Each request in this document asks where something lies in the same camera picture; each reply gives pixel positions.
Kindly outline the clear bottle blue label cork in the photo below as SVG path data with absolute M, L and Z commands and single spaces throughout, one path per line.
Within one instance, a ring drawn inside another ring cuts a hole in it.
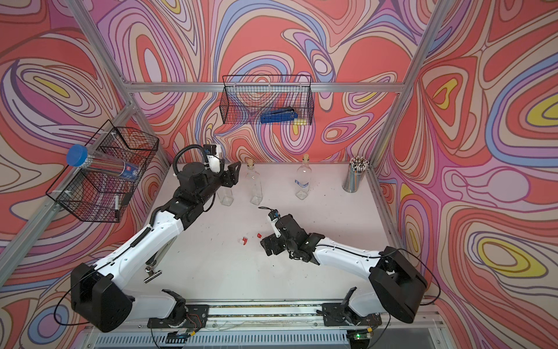
M 299 200 L 305 200 L 308 197 L 311 177 L 312 169 L 310 167 L 310 156 L 309 154 L 305 154 L 303 155 L 302 165 L 297 169 L 295 177 L 295 195 Z

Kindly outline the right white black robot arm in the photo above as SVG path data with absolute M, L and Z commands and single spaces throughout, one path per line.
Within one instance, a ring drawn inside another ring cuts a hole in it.
M 368 289 L 354 286 L 331 318 L 342 324 L 359 326 L 372 314 L 387 313 L 411 324 L 427 289 L 427 281 L 400 249 L 359 250 L 337 243 L 323 234 L 308 234 L 290 214 L 276 209 L 267 214 L 273 233 L 260 244 L 268 256 L 287 252 L 291 260 L 337 268 L 370 283 Z

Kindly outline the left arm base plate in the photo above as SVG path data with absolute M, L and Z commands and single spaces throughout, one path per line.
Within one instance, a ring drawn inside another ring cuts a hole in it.
M 208 318 L 209 305 L 177 305 L 166 318 L 150 318 L 148 328 L 154 330 L 200 330 L 206 326 Z

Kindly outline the clear bottle red label cork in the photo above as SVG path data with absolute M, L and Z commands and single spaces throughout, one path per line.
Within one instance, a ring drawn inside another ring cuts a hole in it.
M 263 200 L 262 184 L 260 174 L 255 170 L 254 161 L 252 159 L 247 160 L 246 180 L 249 185 L 250 203 L 259 206 Z

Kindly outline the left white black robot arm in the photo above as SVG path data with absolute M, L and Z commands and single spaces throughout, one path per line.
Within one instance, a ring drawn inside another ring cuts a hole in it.
M 200 162 L 186 164 L 176 174 L 180 186 L 164 205 L 154 209 L 149 223 L 117 250 L 71 273 L 71 308 L 102 332 L 124 322 L 149 319 L 169 327 L 181 327 L 188 317 L 185 299 L 169 289 L 156 295 L 126 293 L 138 270 L 144 269 L 173 239 L 186 231 L 207 210 L 205 204 L 221 187 L 238 183 L 241 163 L 218 164 L 213 169 Z

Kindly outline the clear bottle with black cap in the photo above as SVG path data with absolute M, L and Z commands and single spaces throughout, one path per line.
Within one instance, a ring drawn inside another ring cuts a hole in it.
M 232 203 L 234 202 L 234 195 L 233 195 L 232 188 L 228 188 L 225 186 L 220 187 L 217 191 L 217 197 L 219 199 L 219 202 L 223 206 L 231 206 Z

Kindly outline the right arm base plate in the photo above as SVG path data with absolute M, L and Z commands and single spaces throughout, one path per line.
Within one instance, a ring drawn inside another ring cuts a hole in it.
M 316 314 L 323 318 L 326 327 L 365 326 L 376 329 L 382 325 L 382 317 L 379 314 L 359 316 L 348 305 L 343 305 L 340 302 L 323 303 Z

